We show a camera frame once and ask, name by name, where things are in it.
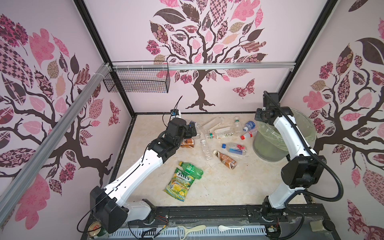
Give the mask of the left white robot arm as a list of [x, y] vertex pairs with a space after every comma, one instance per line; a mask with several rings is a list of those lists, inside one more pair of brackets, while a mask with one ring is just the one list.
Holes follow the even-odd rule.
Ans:
[[112, 234], [128, 222], [150, 217], [156, 209], [150, 202], [128, 203], [128, 198], [146, 177], [176, 153], [183, 140], [197, 134], [194, 121], [173, 118], [166, 130], [148, 144], [143, 155], [125, 173], [104, 188], [94, 187], [90, 192], [90, 214], [101, 228]]

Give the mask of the green soda bottle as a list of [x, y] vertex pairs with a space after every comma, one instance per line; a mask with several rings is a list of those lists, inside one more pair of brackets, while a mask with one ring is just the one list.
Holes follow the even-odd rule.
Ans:
[[179, 166], [191, 177], [200, 180], [204, 174], [203, 170], [191, 163], [179, 162]]

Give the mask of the red cap white bottle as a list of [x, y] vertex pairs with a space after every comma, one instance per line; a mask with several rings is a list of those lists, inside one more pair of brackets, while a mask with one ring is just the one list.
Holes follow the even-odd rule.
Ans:
[[241, 140], [252, 138], [257, 134], [257, 132], [258, 132], [257, 129], [252, 129], [252, 130], [246, 132], [245, 134], [243, 134], [240, 138], [241, 138]]

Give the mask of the Pocari Sweat bottle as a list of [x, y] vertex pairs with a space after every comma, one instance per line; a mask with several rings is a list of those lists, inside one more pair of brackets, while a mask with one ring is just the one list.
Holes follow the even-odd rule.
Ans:
[[253, 130], [255, 127], [256, 127], [255, 122], [248, 121], [247, 123], [245, 123], [245, 125], [243, 127], [243, 131], [244, 132], [249, 132], [249, 131]]

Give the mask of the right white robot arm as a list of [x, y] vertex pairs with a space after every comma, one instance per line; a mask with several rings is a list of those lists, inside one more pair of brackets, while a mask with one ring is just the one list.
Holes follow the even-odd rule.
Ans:
[[312, 157], [317, 153], [310, 148], [288, 107], [257, 109], [255, 120], [274, 126], [282, 136], [289, 152], [289, 162], [281, 169], [282, 182], [267, 196], [263, 207], [281, 210], [296, 194], [316, 184], [324, 168]]

